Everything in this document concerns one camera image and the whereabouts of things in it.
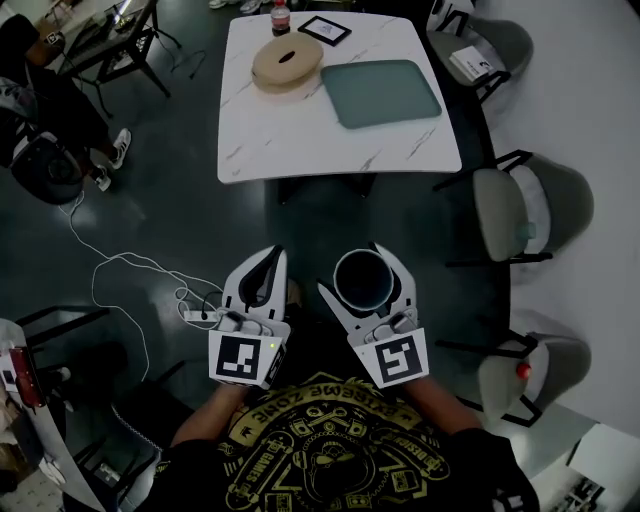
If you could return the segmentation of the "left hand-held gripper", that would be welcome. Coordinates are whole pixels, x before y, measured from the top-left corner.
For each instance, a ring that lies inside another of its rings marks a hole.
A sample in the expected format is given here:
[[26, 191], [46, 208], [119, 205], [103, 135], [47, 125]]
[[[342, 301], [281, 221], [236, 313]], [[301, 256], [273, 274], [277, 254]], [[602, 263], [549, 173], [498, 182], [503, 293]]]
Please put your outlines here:
[[[269, 390], [281, 367], [291, 327], [281, 322], [287, 297], [287, 254], [280, 245], [247, 258], [226, 279], [225, 311], [208, 333], [208, 375], [220, 383]], [[269, 319], [237, 312], [267, 312]]]

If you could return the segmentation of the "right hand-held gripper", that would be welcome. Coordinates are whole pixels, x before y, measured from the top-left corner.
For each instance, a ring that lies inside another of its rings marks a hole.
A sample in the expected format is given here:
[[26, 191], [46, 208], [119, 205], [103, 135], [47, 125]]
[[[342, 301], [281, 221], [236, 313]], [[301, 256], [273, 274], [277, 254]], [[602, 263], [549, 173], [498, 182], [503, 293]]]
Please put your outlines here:
[[317, 282], [321, 297], [345, 330], [354, 330], [348, 342], [379, 389], [425, 377], [429, 361], [425, 331], [417, 317], [416, 283], [404, 264], [388, 249], [373, 242], [376, 251], [391, 269], [393, 287], [385, 307], [395, 314], [373, 327], [363, 327], [374, 318], [370, 311], [348, 306], [336, 289], [325, 281]]

